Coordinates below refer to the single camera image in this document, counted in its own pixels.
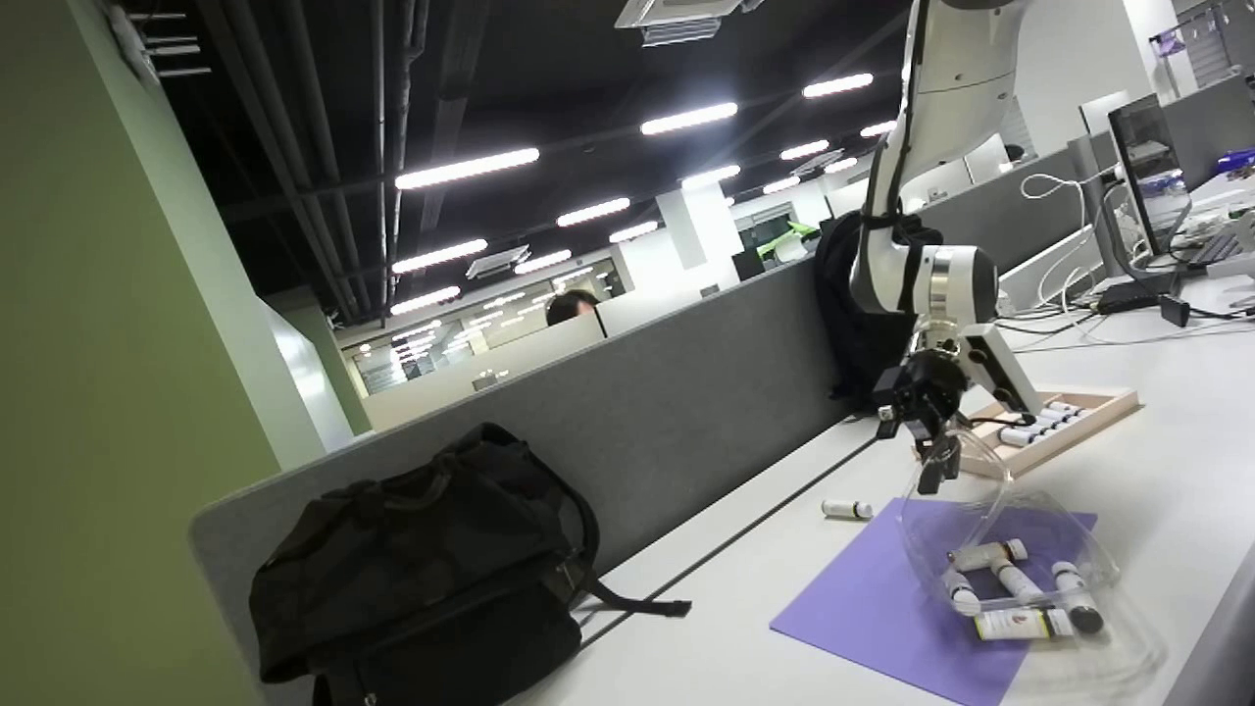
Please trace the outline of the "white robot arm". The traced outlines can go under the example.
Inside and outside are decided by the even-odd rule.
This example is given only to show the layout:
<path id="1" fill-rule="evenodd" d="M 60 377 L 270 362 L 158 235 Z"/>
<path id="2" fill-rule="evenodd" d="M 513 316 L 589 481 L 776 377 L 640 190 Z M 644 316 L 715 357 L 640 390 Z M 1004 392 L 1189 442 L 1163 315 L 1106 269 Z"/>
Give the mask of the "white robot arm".
<path id="1" fill-rule="evenodd" d="M 996 263 L 927 229 L 927 191 L 1004 137 L 1029 3 L 910 0 L 898 119 L 868 174 L 845 292 L 868 315 L 913 323 L 907 353 L 874 383 L 874 412 L 883 439 L 913 437 L 920 493 L 962 472 L 962 396 L 972 383 L 1022 422 L 1044 416 L 1001 333 Z"/>

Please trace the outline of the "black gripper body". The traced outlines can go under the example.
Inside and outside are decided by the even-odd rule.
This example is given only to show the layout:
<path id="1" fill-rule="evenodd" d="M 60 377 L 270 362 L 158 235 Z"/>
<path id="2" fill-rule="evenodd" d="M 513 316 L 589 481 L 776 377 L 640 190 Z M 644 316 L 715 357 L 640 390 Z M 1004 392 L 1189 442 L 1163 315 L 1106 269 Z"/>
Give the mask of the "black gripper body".
<path id="1" fill-rule="evenodd" d="M 953 357 L 920 349 L 874 379 L 869 405 L 877 405 L 877 396 L 898 396 L 903 426 L 929 439 L 958 416 L 966 390 L 967 377 Z"/>

